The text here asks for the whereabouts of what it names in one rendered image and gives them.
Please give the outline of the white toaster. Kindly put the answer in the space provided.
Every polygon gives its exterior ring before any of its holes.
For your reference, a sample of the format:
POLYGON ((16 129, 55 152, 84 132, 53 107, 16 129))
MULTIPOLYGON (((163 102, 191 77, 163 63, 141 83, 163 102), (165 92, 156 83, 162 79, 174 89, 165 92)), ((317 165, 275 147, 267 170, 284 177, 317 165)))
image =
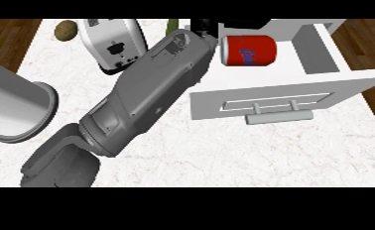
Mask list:
POLYGON ((125 70, 147 51, 134 19, 76 19, 82 43, 107 75, 125 70))

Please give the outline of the grey cylindrical pot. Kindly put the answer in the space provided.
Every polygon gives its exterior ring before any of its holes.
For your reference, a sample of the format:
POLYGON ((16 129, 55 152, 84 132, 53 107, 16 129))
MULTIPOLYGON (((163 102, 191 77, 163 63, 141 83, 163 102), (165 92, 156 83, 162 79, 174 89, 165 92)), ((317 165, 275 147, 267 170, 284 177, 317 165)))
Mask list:
POLYGON ((58 94, 51 85, 30 82, 0 65, 0 142, 29 140, 55 115, 58 94))

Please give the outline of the green vegetable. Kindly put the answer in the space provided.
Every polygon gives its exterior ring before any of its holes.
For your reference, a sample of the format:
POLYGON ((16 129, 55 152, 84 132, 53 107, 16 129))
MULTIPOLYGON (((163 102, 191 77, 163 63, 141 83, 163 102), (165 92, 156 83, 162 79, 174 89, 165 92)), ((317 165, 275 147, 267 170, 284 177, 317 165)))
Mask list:
POLYGON ((178 19, 168 19, 165 36, 178 29, 178 19))

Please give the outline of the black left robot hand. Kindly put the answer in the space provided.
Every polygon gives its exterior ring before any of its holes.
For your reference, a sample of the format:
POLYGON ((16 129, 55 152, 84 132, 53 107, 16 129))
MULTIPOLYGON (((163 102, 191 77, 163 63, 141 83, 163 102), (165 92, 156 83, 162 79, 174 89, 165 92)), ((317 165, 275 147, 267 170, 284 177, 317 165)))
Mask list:
POLYGON ((256 19, 191 19, 190 31, 200 37, 206 35, 218 38, 218 25, 225 28, 258 30, 268 23, 270 18, 256 19))

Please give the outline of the white open drawer box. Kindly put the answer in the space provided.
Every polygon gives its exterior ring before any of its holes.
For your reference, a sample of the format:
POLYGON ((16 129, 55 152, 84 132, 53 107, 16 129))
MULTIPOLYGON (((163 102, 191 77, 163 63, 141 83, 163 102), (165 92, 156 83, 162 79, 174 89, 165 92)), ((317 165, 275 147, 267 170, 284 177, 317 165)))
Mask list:
POLYGON ((301 83, 314 74, 348 71, 330 33, 342 19, 271 19, 259 30, 222 25, 219 37, 265 35, 275 40, 277 57, 267 66, 224 66, 216 50, 197 91, 301 83))

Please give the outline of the brown potato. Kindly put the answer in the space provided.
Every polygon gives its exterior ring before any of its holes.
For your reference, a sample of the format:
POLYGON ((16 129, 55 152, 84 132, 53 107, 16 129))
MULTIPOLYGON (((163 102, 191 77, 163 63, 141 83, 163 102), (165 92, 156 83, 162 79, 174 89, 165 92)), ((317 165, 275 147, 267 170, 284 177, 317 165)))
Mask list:
POLYGON ((61 21, 54 29, 54 37, 58 41, 69 41, 78 34, 78 24, 72 20, 61 21))

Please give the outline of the red soda can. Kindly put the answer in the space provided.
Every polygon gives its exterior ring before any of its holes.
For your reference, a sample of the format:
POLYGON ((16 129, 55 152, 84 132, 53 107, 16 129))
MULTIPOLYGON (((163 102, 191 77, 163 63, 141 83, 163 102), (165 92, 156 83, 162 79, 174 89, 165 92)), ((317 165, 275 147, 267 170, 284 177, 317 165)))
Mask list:
POLYGON ((277 44, 265 35, 224 36, 221 63, 224 66, 267 66, 275 61, 277 44))

